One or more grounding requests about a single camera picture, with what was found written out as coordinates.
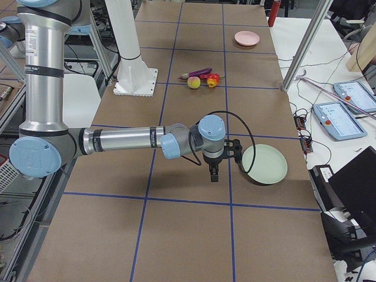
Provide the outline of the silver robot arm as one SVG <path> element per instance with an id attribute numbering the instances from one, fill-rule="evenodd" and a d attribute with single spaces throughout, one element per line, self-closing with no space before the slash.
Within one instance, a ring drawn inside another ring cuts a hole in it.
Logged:
<path id="1" fill-rule="evenodd" d="M 219 178 L 222 160 L 233 158 L 238 165 L 242 163 L 241 144 L 226 139 L 217 111 L 191 127 L 69 128 L 63 122 L 65 35 L 72 28 L 90 24 L 90 3 L 19 1 L 17 12 L 25 25 L 26 119 L 9 158 L 22 174 L 45 177 L 70 160 L 94 152 L 158 147 L 167 159 L 202 152 L 213 182 Z"/>

